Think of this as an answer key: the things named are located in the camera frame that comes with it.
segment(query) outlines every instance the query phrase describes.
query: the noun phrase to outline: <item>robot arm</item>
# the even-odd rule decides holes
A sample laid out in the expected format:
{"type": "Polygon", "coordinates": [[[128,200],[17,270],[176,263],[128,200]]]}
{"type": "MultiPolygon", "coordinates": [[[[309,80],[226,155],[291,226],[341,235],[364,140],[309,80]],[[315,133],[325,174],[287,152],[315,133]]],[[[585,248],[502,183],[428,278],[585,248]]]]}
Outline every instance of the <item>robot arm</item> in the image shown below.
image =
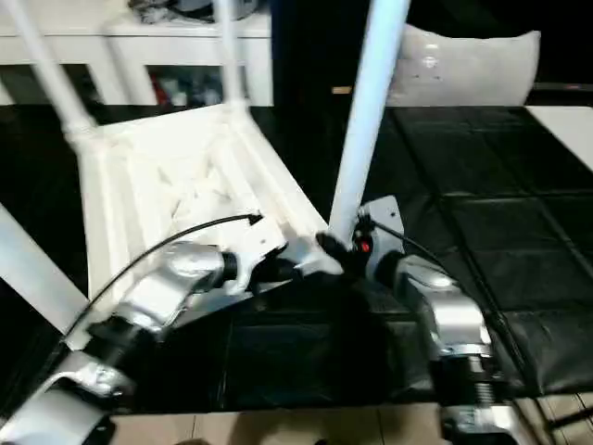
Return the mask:
{"type": "Polygon", "coordinates": [[[214,247],[177,243],[128,291],[115,311],[93,324],[84,350],[73,351],[0,430],[0,443],[109,443],[108,415],[132,395],[146,359],[188,307],[237,276],[237,258],[214,247]]]}
{"type": "Polygon", "coordinates": [[[440,266],[415,255],[399,260],[393,286],[418,316],[443,438],[456,445],[534,444],[508,402],[475,301],[440,266]]]}

